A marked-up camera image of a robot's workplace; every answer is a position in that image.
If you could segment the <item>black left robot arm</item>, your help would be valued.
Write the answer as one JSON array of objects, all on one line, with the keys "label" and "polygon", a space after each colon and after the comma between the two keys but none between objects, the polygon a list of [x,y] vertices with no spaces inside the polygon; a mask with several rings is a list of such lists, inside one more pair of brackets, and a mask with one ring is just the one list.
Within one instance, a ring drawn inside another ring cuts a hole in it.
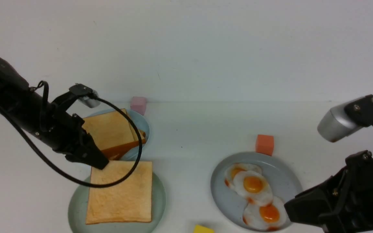
[{"label": "black left robot arm", "polygon": [[67,113],[77,100],[89,108],[99,106],[97,93],[85,85],[75,84],[49,102],[47,82],[43,82],[42,87],[43,95],[39,95],[36,87],[30,87],[12,65],[0,57],[0,106],[13,121],[54,152],[64,154],[68,161],[105,168],[109,161],[84,130],[84,120]]}]

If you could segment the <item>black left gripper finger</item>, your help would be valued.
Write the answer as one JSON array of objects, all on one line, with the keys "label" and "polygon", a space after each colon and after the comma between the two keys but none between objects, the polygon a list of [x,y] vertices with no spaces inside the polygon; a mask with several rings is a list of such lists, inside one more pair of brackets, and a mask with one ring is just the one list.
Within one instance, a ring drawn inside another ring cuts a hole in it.
[{"label": "black left gripper finger", "polygon": [[83,163],[103,170],[108,165],[109,160],[94,142],[89,142],[83,145]]}]

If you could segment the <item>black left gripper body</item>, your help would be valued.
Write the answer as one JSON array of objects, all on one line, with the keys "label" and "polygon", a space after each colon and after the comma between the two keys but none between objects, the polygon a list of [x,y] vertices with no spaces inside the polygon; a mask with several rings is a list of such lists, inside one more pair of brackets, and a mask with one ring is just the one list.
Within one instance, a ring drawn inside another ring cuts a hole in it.
[{"label": "black left gripper body", "polygon": [[95,164],[94,142],[82,128],[82,118],[68,113],[57,113],[53,118],[53,151],[64,154],[69,162]]}]

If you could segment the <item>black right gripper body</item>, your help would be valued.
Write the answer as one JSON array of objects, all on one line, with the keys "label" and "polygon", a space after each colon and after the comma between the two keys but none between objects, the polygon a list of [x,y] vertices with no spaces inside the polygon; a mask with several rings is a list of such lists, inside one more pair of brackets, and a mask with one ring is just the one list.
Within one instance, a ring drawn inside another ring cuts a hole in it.
[{"label": "black right gripper body", "polygon": [[373,230],[373,157],[365,150],[321,184],[299,193],[284,207],[293,223],[319,227],[325,233]]}]

